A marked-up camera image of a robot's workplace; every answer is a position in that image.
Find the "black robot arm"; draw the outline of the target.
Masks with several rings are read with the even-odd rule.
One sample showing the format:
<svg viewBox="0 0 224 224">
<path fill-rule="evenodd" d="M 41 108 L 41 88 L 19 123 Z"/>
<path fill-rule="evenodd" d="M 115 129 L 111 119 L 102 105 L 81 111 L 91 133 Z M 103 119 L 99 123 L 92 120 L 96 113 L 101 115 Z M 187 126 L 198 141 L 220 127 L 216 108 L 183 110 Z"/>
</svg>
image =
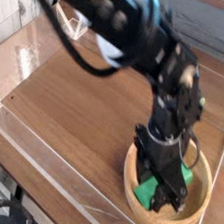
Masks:
<svg viewBox="0 0 224 224">
<path fill-rule="evenodd" d="M 65 1 L 88 20 L 110 65 L 95 68 L 63 37 L 77 63 L 97 77 L 132 66 L 148 79 L 153 112 L 147 124 L 136 127 L 135 195 L 146 209 L 158 212 L 170 204 L 181 211 L 191 171 L 183 156 L 204 109 L 195 54 L 175 33 L 171 14 L 159 0 Z"/>
</svg>

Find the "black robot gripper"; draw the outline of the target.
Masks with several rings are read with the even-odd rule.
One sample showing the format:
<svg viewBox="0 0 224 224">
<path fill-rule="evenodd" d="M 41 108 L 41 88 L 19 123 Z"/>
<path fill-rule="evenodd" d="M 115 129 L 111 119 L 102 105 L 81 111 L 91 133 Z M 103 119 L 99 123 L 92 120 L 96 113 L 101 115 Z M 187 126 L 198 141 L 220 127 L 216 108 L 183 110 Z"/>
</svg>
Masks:
<svg viewBox="0 0 224 224">
<path fill-rule="evenodd" d="M 183 161 L 189 135 L 189 132 L 183 132 L 177 137 L 162 139 L 153 123 L 136 126 L 136 178 L 139 184 L 151 176 L 157 179 L 159 185 L 150 201 L 150 209 L 156 213 L 167 204 L 171 204 L 176 213 L 183 211 L 188 191 L 182 165 L 190 169 Z"/>
</svg>

